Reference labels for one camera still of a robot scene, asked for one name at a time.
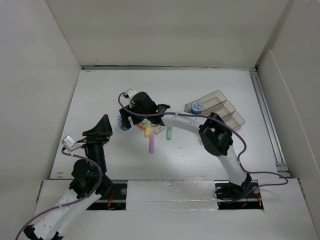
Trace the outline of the yellow highlighter pen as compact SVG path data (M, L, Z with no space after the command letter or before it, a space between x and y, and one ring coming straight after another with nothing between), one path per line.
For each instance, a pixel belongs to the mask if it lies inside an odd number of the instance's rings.
M149 137L152 132L152 123L150 121L147 121L145 124L145 129L144 129L144 136Z

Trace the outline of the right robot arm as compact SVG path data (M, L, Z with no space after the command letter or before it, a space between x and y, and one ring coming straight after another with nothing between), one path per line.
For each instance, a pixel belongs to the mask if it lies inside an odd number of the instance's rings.
M232 193L243 197L249 192L252 178L243 170L235 153L232 128L217 113L210 115L171 112L170 105L156 104L146 92L129 89L118 96L121 125L130 129L148 120L154 125L178 128L199 135L204 149L217 157L225 169Z

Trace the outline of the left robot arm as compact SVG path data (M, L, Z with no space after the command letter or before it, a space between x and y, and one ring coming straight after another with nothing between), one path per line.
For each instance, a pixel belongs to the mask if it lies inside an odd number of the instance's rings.
M82 133L81 140L70 136L62 139L62 154L77 159L71 172L73 180L54 207L35 216L43 217L40 222L32 224L29 221L22 228L28 239L63 239L81 213L95 201L111 194L113 182L106 175L104 145L112 134L109 117L105 114L92 129Z

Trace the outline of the white staples box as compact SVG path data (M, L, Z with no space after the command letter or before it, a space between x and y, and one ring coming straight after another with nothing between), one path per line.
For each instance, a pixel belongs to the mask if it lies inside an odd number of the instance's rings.
M164 126L158 125L156 127L153 128L153 132L155 135L158 135L159 133L161 133L163 130L165 129Z

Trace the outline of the clear three-drawer organizer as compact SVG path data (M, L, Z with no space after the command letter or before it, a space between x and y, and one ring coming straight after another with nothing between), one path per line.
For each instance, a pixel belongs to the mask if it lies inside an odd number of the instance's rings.
M220 91L216 90L203 97L196 100L192 100L184 106L184 111L190 113L191 104L194 101L199 101L203 104L203 111L200 115L210 115L211 113L218 114L221 119L231 127L233 130L237 131L242 128L246 123L244 118L236 111L234 105L225 97L225 95Z

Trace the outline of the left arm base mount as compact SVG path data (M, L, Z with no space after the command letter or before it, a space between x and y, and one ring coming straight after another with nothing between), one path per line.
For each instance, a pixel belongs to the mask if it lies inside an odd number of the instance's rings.
M126 209L126 199L128 193L127 180L114 180L110 193L103 196L93 204L88 211L123 211Z

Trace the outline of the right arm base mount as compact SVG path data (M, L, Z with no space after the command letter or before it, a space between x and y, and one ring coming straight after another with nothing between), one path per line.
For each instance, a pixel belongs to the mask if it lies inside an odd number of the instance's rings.
M258 181L253 180L248 190L244 193L236 193L232 184L228 181L215 181L213 196L217 199L218 210L263 210L263 201L260 190L248 193L258 186Z

